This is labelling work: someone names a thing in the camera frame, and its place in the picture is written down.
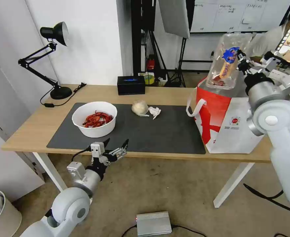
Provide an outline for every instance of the red and white bag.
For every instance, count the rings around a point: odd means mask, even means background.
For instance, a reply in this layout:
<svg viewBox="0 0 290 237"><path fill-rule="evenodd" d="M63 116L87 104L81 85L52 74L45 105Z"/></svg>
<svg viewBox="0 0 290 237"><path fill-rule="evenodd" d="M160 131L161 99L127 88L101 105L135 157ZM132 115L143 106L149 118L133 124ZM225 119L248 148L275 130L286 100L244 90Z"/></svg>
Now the red and white bag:
<svg viewBox="0 0 290 237"><path fill-rule="evenodd" d="M196 107L191 114L192 98ZM250 105L247 97L230 98L196 87L188 98L187 114L194 117L209 153L250 153L263 136L247 125Z"/></svg>

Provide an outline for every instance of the table leg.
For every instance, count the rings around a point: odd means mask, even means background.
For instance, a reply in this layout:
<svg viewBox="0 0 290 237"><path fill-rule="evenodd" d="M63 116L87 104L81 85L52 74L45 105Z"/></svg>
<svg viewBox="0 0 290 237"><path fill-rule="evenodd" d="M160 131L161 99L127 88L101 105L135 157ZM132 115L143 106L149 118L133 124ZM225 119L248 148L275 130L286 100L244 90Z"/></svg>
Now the table leg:
<svg viewBox="0 0 290 237"><path fill-rule="evenodd" d="M214 199L213 204L215 208L219 208L225 199L230 195L230 193L234 190L237 184L244 178L244 176L248 173L254 163L245 163L242 162L236 168L235 172L232 174L230 179L226 182L222 190L219 192L217 197Z"/></svg>
<svg viewBox="0 0 290 237"><path fill-rule="evenodd" d="M47 156L46 153L37 153L33 152L36 159L39 161L39 163L42 165L44 170L47 172L53 183L56 185L56 187L59 189L59 191L63 191L64 189L67 189L66 184L64 183L64 180L60 176L60 174L57 172L55 166L51 162L50 158Z"/></svg>

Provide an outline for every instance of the lamp base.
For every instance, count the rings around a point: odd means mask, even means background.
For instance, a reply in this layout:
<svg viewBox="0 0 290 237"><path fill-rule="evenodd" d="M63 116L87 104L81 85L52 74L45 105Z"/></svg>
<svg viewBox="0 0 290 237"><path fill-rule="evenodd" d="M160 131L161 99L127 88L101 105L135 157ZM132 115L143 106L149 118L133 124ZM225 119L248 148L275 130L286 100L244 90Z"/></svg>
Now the lamp base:
<svg viewBox="0 0 290 237"><path fill-rule="evenodd" d="M52 99L65 99L72 95L72 90L68 87L55 87L51 93L50 96Z"/></svg>

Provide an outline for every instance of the white trash can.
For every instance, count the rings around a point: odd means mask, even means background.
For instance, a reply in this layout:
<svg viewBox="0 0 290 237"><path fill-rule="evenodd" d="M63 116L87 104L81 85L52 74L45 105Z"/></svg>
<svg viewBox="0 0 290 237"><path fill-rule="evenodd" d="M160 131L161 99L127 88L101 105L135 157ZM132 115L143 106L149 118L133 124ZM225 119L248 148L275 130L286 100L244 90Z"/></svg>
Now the white trash can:
<svg viewBox="0 0 290 237"><path fill-rule="evenodd" d="M2 191L0 191L0 196L4 198L4 206L0 212L0 237L12 237L21 224L22 215Z"/></svg>

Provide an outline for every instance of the lamp arm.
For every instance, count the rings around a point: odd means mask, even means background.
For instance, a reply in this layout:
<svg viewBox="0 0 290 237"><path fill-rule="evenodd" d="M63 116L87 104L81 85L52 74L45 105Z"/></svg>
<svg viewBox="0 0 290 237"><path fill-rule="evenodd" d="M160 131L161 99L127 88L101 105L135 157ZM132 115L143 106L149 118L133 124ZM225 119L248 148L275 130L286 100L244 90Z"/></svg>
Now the lamp arm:
<svg viewBox="0 0 290 237"><path fill-rule="evenodd" d="M46 52L45 54L41 55L41 56L38 56L38 57L32 57L34 55L36 55L37 53L47 49L47 48L50 48L51 50L49 52ZM24 67L25 69L27 69L28 71L32 72L33 74L35 74L36 76L38 76L39 78L43 79L44 81L46 81L47 83L49 83L50 85L54 86L55 88L56 87L60 87L58 85L58 82L57 81L54 81L50 78L48 78L47 76L44 76L43 74L39 73L38 71L36 71L35 69L33 69L32 67L30 67L30 64L34 63L35 61L45 57L46 55L54 52L56 50L56 43L54 42L51 42L49 43L48 45L46 45L45 47L39 49L38 51L30 54L29 56L25 57L25 58L22 58L22 59L19 59L18 60L18 64L21 66L21 67Z"/></svg>

